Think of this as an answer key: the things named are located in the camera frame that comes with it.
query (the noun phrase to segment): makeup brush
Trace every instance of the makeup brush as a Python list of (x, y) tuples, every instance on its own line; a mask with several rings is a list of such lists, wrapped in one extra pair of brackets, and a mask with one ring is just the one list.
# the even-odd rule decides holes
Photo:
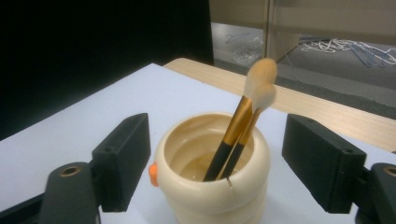
[(262, 85), (258, 86), (253, 93), (254, 95), (252, 99), (252, 109), (254, 111), (254, 114), (250, 119), (247, 127), (239, 137), (235, 147), (233, 148), (233, 152), (231, 153), (230, 158), (227, 160), (227, 164), (220, 179), (229, 177), (233, 173), (233, 169), (238, 163), (245, 145), (248, 143), (248, 140), (251, 136), (251, 133), (253, 132), (256, 122), (259, 119), (260, 113), (264, 111), (268, 106), (270, 106), (274, 102), (276, 97), (275, 86), (271, 83), (263, 83)]
[(255, 90), (262, 83), (274, 83), (276, 79), (276, 63), (271, 59), (262, 59), (253, 64), (247, 73), (244, 95), (236, 108), (224, 137), (213, 157), (204, 177), (204, 181), (215, 180), (233, 150), (242, 131), (246, 129), (253, 116), (252, 103)]

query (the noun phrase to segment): white tabletop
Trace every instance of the white tabletop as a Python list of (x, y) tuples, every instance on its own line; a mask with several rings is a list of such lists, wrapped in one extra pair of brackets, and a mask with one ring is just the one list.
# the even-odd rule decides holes
[[(209, 111), (233, 113), (234, 95), (151, 64), (96, 94), (0, 142), (0, 211), (44, 192), (55, 168), (90, 161), (92, 150), (125, 118), (148, 113), (151, 158), (162, 135), (177, 121)], [(257, 123), (271, 150), (271, 170), (262, 223), (354, 223), (350, 215), (330, 215), (281, 157), (287, 114), (269, 108)], [(385, 150), (348, 138), (368, 153), (366, 167), (396, 163)], [(101, 214), (102, 223), (177, 223), (161, 189), (149, 183), (147, 170), (126, 213)]]

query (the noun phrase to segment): cup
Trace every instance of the cup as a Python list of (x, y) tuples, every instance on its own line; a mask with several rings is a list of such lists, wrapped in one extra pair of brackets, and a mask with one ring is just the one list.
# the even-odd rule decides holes
[(228, 178), (203, 182), (232, 115), (205, 113), (182, 120), (157, 147), (150, 166), (180, 224), (254, 224), (262, 217), (270, 155), (256, 128)]

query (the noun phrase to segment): black brush handle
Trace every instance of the black brush handle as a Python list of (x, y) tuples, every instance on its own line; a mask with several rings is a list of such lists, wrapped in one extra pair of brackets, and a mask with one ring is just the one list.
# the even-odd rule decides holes
[(221, 141), (219, 148), (216, 151), (212, 162), (210, 162), (209, 168), (207, 169), (206, 175), (204, 177), (204, 182), (216, 180), (232, 150), (233, 146), (230, 146), (224, 141)]
[(237, 143), (235, 145), (235, 147), (233, 148), (233, 153), (231, 154), (230, 159), (228, 159), (224, 171), (221, 175), (221, 179), (230, 177), (230, 175), (233, 173), (233, 169), (235, 168), (235, 165), (238, 163), (238, 160), (241, 157), (244, 147), (245, 145), (242, 145), (240, 143)]

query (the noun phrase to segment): floor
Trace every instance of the floor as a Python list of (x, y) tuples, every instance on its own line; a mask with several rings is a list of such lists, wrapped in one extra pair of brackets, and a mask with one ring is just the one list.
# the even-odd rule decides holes
[[(212, 23), (215, 66), (245, 75), (261, 57), (262, 34), (260, 29)], [(365, 65), (367, 60), (361, 60), (361, 55), (352, 50), (325, 53), (302, 43), (277, 62), (276, 84), (396, 119), (396, 65), (379, 60)]]

